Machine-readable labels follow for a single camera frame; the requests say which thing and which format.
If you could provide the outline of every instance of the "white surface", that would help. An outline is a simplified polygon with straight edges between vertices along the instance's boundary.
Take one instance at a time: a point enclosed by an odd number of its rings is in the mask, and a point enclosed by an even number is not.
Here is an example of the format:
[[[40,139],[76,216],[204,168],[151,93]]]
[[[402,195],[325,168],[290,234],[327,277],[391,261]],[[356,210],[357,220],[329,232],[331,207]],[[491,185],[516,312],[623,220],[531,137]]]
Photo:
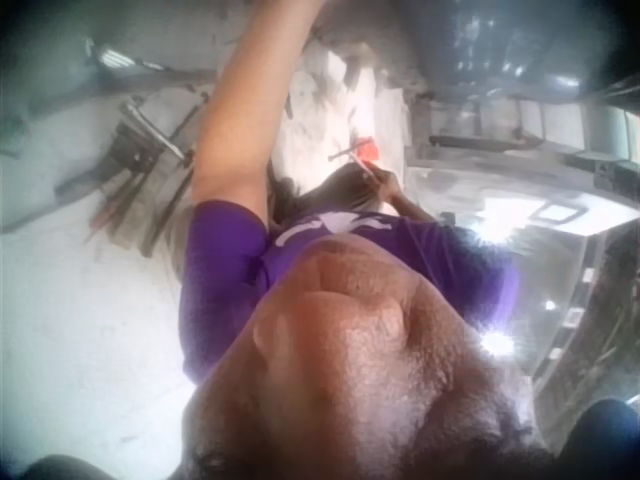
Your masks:
[[[118,478],[178,463],[182,373],[178,286],[148,261],[88,245],[99,196],[2,237],[2,445],[14,469],[74,455]]]

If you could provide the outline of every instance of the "white logo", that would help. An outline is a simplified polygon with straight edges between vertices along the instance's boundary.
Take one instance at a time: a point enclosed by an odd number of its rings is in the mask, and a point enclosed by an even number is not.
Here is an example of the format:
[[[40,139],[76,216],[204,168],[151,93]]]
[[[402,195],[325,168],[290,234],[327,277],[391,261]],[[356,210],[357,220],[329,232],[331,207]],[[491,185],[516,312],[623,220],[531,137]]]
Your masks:
[[[349,212],[330,212],[322,213],[317,216],[318,220],[311,220],[310,222],[296,225],[290,230],[287,230],[276,240],[277,247],[284,247],[284,245],[299,233],[306,232],[307,230],[317,230],[325,227],[331,233],[350,233],[360,227],[370,227],[376,230],[391,230],[391,225],[385,225],[381,223],[377,218],[363,218],[360,219],[360,215],[357,213]]]

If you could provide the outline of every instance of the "metal rod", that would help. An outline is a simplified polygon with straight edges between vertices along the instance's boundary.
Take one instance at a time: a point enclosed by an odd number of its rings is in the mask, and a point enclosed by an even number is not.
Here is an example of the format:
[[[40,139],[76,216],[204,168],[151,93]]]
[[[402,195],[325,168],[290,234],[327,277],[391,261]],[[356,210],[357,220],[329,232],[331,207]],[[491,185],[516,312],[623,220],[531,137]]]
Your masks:
[[[151,121],[144,116],[144,114],[135,106],[130,103],[125,104],[127,112],[136,119],[144,128],[153,136],[156,140],[162,143],[165,147],[171,150],[176,157],[183,162],[186,161],[187,156],[180,150],[171,140],[169,140],[164,133],[162,133]]]

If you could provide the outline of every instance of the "hand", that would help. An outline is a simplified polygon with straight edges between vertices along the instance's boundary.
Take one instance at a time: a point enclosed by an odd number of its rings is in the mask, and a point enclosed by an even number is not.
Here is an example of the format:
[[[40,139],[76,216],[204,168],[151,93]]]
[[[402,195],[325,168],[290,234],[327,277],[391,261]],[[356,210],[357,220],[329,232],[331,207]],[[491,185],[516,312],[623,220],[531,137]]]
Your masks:
[[[402,197],[402,189],[393,172],[382,170],[370,163],[367,166],[371,169],[373,177],[365,174],[365,180],[381,202],[392,203],[395,199]]]

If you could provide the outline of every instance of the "t-shirt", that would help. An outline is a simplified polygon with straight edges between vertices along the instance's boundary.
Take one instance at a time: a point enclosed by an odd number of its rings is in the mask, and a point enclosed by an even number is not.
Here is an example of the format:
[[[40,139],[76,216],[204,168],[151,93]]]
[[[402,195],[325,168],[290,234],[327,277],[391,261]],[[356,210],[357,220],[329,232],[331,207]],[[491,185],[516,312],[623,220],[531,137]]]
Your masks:
[[[187,375],[203,381],[298,254],[339,233],[366,238],[403,261],[478,329],[498,328],[510,315],[518,288],[510,257],[469,231],[379,213],[325,211],[272,238],[246,208],[212,201],[196,207],[187,242],[180,304]]]

